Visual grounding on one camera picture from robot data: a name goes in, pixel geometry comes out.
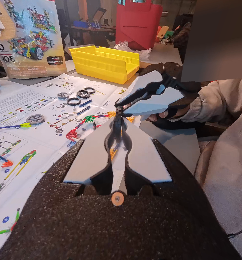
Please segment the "person in beige hoodie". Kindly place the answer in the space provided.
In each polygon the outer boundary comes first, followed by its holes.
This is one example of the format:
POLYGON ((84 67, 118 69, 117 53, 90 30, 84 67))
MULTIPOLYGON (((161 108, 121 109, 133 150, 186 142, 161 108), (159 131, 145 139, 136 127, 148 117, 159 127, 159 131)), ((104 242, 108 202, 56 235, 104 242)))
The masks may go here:
POLYGON ((200 142, 195 177, 226 234, 242 231, 242 118, 217 141, 200 142))

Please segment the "thick blue plastic rod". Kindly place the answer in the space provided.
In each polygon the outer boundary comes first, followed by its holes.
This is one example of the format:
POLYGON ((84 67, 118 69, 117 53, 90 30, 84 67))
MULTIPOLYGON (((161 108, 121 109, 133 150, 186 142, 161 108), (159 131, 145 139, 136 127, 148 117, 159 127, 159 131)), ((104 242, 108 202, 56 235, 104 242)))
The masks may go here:
POLYGON ((86 111, 88 111, 90 108, 91 108, 91 106, 87 106, 87 107, 85 107, 84 109, 78 111, 78 112, 76 113, 76 115, 79 116, 79 115, 85 113, 86 111))

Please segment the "blue rods with small connectors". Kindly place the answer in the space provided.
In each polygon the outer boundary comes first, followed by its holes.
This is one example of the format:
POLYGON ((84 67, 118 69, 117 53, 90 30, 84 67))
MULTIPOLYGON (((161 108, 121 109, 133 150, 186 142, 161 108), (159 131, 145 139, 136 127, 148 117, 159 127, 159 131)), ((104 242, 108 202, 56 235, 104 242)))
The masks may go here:
MULTIPOLYGON (((6 129, 6 128, 30 128, 30 127, 31 127, 31 124, 29 122, 26 122, 26 123, 22 123, 20 125, 12 125, 12 126, 0 127, 0 129, 6 129)), ((13 163, 11 161, 5 159, 1 155, 0 155, 0 160, 3 161, 3 164, 1 166, 2 168, 9 167, 9 166, 13 165, 13 163)))

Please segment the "brown construction set bag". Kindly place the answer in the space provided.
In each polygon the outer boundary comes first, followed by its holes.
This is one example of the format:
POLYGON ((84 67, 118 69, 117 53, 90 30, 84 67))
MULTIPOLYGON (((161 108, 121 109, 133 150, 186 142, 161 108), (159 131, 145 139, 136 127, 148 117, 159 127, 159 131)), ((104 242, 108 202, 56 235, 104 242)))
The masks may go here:
POLYGON ((67 73, 55 1, 4 0, 0 60, 9 78, 67 73))

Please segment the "short blue plastic rod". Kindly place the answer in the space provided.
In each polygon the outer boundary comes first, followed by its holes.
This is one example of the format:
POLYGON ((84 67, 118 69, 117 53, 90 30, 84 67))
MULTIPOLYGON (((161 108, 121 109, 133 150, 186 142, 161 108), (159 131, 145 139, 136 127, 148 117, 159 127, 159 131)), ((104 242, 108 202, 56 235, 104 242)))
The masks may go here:
POLYGON ((80 108, 81 108, 81 107, 84 107, 84 106, 86 106, 86 105, 90 104, 92 101, 93 101, 93 100, 92 100, 92 99, 90 99, 90 100, 88 100, 88 101, 86 101, 86 102, 84 102, 84 103, 80 104, 80 105, 79 105, 79 107, 80 107, 80 108))

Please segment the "person's right forearm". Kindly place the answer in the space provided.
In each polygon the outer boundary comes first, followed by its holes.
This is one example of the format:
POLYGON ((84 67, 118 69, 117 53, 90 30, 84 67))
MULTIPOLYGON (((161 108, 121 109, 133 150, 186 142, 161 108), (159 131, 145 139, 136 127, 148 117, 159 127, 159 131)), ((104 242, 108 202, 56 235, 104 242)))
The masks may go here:
POLYGON ((242 79, 213 81, 198 94, 188 111, 172 121, 242 125, 242 79))

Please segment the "person's right hand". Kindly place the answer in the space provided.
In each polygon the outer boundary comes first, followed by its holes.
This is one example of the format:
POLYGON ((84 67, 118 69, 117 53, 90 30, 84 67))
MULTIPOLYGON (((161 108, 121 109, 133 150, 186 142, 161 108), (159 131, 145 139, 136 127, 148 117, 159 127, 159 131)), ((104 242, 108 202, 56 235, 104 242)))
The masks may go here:
POLYGON ((164 112, 161 112, 161 113, 158 113, 158 114, 151 114, 148 116, 148 118, 146 119, 146 121, 149 121, 149 122, 156 122, 158 117, 159 118, 167 118, 167 119, 173 119, 173 118, 178 118, 178 117, 181 117, 183 116, 185 113, 187 113, 188 109, 186 108, 186 112, 185 112, 185 109, 178 109, 175 112, 168 112, 168 111, 164 111, 164 112))

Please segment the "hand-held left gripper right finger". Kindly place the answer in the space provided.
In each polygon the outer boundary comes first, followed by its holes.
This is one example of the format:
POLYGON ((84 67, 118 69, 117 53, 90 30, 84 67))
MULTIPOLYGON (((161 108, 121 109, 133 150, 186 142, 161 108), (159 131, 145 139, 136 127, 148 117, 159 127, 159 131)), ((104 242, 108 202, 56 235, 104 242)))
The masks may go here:
POLYGON ((127 149, 125 186, 127 193, 139 193, 145 185, 172 182, 154 140, 127 119, 122 125, 122 139, 127 149))

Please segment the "colourful rod and connector model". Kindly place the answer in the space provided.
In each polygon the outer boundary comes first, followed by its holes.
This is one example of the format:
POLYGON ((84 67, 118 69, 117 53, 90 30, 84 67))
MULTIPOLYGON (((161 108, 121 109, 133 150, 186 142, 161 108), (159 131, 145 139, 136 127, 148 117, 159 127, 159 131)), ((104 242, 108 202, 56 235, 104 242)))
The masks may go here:
POLYGON ((72 148, 78 141, 85 139, 89 134, 115 116, 115 111, 97 112, 95 115, 88 115, 84 119, 78 120, 77 126, 66 134, 66 138, 70 141, 66 148, 72 148))

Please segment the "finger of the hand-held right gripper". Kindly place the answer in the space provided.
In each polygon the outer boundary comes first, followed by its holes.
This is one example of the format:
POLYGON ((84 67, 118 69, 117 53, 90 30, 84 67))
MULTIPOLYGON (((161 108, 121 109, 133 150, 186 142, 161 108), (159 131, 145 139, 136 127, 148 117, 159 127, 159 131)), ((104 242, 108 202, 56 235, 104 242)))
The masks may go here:
POLYGON ((148 99, 143 98, 124 109, 123 116, 128 115, 151 115, 164 112, 168 105, 184 98, 184 95, 177 89, 167 87, 159 95, 151 95, 148 99))
POLYGON ((151 95, 159 95, 164 91, 162 74, 156 70, 143 76, 138 76, 126 90, 122 98, 117 101, 117 106, 133 104, 136 101, 149 98, 151 95))

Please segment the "large fold-out instruction sheet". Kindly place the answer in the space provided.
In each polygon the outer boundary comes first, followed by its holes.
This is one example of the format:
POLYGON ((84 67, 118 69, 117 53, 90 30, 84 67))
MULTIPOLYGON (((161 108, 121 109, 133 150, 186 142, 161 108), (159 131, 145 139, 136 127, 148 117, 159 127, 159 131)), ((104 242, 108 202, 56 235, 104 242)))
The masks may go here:
POLYGON ((46 171, 69 149, 66 134, 74 129, 78 120, 97 112, 114 110, 114 103, 125 93, 130 83, 104 82, 83 78, 74 73, 62 74, 51 80, 33 85, 21 85, 1 80, 0 127, 20 125, 35 114, 45 121, 30 128, 0 129, 0 155, 13 163, 2 168, 0 160, 0 249, 12 234, 28 196, 46 171), (87 99, 78 96, 80 91, 90 94, 87 99), (57 94, 66 92, 67 100, 57 94), (92 99, 84 106, 80 104, 92 99), (91 108, 77 116, 87 106, 91 108))

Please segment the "yellow plastic parts bin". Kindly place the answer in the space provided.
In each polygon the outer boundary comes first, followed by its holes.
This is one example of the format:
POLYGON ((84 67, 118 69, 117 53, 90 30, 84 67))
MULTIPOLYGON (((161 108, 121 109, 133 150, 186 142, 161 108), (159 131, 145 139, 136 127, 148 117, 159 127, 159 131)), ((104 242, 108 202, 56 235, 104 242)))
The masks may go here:
POLYGON ((94 45, 69 48, 76 72, 124 84, 139 70, 139 54, 94 45))

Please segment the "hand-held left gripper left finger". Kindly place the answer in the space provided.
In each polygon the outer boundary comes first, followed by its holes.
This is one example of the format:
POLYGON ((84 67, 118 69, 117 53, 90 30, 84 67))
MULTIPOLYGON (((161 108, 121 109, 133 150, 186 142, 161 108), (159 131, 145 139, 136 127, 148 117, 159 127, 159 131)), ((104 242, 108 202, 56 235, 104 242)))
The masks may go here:
POLYGON ((85 138, 64 183, 93 185, 98 193, 111 193, 113 170, 110 149, 115 141, 114 120, 109 119, 85 138))

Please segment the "clear plastic bag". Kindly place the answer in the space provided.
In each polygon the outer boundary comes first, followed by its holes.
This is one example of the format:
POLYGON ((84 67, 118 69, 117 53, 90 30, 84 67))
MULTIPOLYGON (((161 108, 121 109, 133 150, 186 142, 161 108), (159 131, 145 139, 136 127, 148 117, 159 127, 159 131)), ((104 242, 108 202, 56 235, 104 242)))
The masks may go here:
POLYGON ((128 52, 132 52, 132 53, 137 53, 137 54, 139 54, 139 60, 140 60, 140 61, 144 61, 144 62, 149 61, 150 52, 152 51, 151 48, 146 49, 146 50, 132 50, 132 49, 129 47, 128 41, 124 41, 124 42, 119 41, 119 43, 116 44, 116 45, 114 46, 114 48, 117 49, 117 50, 122 50, 122 51, 128 51, 128 52))

